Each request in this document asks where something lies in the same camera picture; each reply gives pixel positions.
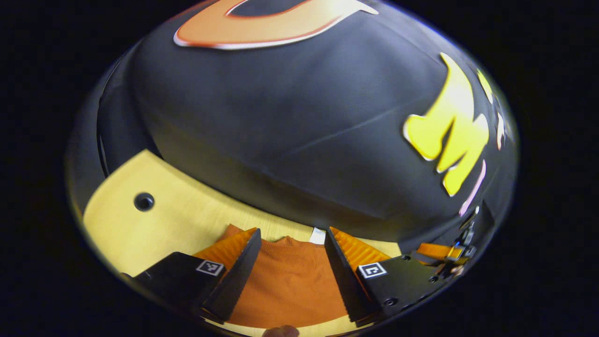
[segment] orange fabric pad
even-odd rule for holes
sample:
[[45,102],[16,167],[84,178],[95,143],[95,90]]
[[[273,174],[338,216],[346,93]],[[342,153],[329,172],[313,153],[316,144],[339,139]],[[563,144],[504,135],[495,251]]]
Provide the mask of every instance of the orange fabric pad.
[[331,227],[331,232],[333,232],[335,240],[339,243],[339,247],[343,251],[345,259],[352,267],[354,273],[356,272],[356,269],[358,269],[358,266],[381,262],[391,258],[375,247],[363,243],[359,239],[336,228]]
[[203,260],[222,263],[228,272],[233,268],[237,258],[241,255],[241,252],[243,252],[243,249],[255,231],[256,227],[246,231],[240,230],[239,233],[219,239],[214,245],[195,253],[193,256]]

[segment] orange logo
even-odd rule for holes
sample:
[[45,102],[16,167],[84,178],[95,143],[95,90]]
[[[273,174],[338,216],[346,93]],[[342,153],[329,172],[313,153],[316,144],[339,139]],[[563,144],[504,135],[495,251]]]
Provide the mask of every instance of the orange logo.
[[220,0],[194,15],[173,36],[179,46],[253,49],[314,37],[357,11],[379,12],[358,0],[306,0],[281,13],[231,14],[248,0]]

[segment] orange cloth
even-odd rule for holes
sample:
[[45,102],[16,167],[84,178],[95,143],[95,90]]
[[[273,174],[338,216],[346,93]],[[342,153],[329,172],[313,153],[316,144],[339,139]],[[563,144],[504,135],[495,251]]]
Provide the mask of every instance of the orange cloth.
[[[218,240],[241,232],[229,225]],[[347,315],[325,247],[289,236],[262,240],[262,248],[233,315],[232,324],[272,328],[324,323]]]

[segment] yellow graphic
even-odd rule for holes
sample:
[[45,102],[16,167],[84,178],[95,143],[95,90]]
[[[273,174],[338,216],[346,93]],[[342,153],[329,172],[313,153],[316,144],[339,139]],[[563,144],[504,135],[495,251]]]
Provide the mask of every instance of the yellow graphic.
[[[447,171],[443,186],[449,196],[453,197],[489,141],[489,126],[483,114],[473,122],[474,97],[470,82],[448,55],[441,53],[441,58],[447,65],[447,79],[443,89],[424,116],[408,116],[403,134],[428,161],[436,159],[443,150],[437,172]],[[445,149],[442,149],[443,137],[449,129],[449,138]]]
[[493,93],[491,92],[491,86],[489,85],[489,82],[486,80],[485,76],[480,72],[480,70],[477,70],[476,74],[479,76],[480,85],[483,87],[489,103],[493,104]]
[[306,0],[281,13],[239,16],[231,12],[247,0],[220,0],[177,30],[179,46],[251,49],[308,39],[357,11],[378,14],[358,0]]

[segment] screw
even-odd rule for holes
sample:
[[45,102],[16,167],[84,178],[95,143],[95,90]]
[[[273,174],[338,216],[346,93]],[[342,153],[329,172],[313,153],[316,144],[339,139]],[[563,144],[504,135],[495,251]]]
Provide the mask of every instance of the screw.
[[397,304],[397,299],[395,297],[392,297],[392,298],[387,299],[386,301],[384,301],[383,304],[385,306],[394,306],[394,305]]

